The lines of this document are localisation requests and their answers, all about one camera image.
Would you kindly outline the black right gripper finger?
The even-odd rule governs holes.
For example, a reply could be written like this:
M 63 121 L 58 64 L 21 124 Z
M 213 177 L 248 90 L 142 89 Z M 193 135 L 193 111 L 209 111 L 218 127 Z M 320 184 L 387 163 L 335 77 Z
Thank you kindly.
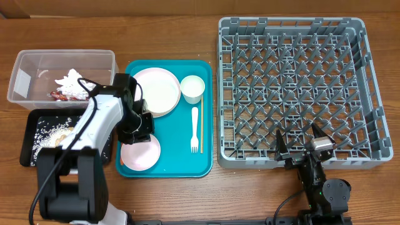
M 276 131 L 276 153 L 279 154 L 287 154 L 288 149 L 286 147 L 286 143 L 284 142 L 283 136 L 280 130 Z
M 311 127 L 315 139 L 327 136 L 327 134 L 315 122 L 311 124 Z

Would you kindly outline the small pink plate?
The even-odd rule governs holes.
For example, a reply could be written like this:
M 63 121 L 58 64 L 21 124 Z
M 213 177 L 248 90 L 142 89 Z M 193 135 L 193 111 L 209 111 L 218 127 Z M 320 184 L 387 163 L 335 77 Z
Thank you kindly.
M 133 171 L 145 171 L 153 167 L 161 155 L 161 145 L 154 135 L 144 142 L 122 144 L 122 163 Z

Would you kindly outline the white napkin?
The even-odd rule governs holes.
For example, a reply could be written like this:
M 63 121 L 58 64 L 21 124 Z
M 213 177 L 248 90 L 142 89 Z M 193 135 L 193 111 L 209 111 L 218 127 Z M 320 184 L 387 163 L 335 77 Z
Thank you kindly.
M 56 84 L 59 85 L 57 92 L 60 92 L 68 99 L 86 100 L 89 94 L 78 83 L 79 78 L 82 78 L 82 76 L 75 69 L 70 69 L 67 76 L 55 80 Z

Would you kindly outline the red snack wrapper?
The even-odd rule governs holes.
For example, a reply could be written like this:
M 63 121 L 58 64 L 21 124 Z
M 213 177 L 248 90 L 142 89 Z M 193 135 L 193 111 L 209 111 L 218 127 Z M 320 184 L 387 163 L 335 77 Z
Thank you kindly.
M 84 97 L 83 99 L 79 99 L 74 96 L 67 96 L 60 91 L 52 91 L 48 94 L 48 96 L 56 101 L 87 101 L 89 99 L 88 96 Z

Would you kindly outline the rice and peanuts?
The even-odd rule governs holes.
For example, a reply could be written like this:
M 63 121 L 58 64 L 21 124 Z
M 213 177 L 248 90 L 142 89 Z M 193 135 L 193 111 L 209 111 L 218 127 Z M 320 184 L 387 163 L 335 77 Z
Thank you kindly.
M 30 166 L 34 167 L 42 148 L 55 148 L 74 129 L 81 116 L 41 116 L 37 121 Z

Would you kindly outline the white bowl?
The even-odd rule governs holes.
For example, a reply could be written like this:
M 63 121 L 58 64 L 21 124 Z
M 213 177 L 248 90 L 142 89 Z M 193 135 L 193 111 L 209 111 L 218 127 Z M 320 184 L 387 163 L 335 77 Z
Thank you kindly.
M 179 89 L 169 76 L 143 76 L 137 79 L 143 90 L 147 110 L 162 114 L 171 110 L 178 100 Z

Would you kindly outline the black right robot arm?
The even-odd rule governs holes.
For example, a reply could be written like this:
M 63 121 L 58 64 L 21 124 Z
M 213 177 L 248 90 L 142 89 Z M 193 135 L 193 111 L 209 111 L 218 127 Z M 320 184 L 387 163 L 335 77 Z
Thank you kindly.
M 333 156 L 335 140 L 328 136 L 318 125 L 311 124 L 314 137 L 304 145 L 302 152 L 290 154 L 283 135 L 276 131 L 276 152 L 274 159 L 284 161 L 286 169 L 297 169 L 302 182 L 302 190 L 285 199 L 266 224 L 315 224 L 315 225 L 351 225 L 348 211 L 351 185 L 344 179 L 327 179 L 322 162 Z M 279 217 L 281 208 L 291 199 L 304 193 L 309 209 L 300 210 L 296 217 Z

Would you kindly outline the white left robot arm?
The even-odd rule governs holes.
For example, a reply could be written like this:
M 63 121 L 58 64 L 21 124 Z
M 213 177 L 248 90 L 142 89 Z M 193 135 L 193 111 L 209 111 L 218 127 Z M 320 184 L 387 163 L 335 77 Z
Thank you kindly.
M 71 224 L 134 224 L 132 216 L 109 202 L 101 154 L 108 137 L 117 132 L 119 142 L 147 141 L 154 119 L 135 100 L 140 85 L 130 75 L 117 73 L 112 85 L 96 83 L 88 90 L 89 104 L 74 129 L 56 147 L 37 155 L 37 185 L 28 221 L 34 210 L 42 218 Z

